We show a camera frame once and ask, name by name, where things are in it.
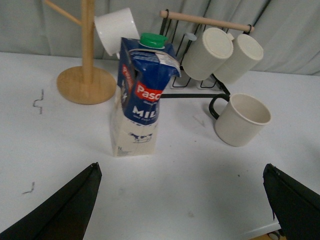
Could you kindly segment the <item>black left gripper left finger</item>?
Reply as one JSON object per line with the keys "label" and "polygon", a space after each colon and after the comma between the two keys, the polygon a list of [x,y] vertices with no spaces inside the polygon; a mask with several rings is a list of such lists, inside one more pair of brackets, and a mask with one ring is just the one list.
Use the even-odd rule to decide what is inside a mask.
{"label": "black left gripper left finger", "polygon": [[102,172],[92,163],[32,212],[0,234],[2,240],[82,240]]}

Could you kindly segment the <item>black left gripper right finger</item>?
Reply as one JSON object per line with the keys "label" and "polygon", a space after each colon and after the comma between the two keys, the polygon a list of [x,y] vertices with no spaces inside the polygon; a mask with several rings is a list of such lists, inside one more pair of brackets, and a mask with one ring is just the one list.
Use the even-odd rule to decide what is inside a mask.
{"label": "black left gripper right finger", "polygon": [[320,195],[268,163],[263,186],[273,215],[288,240],[320,238]]}

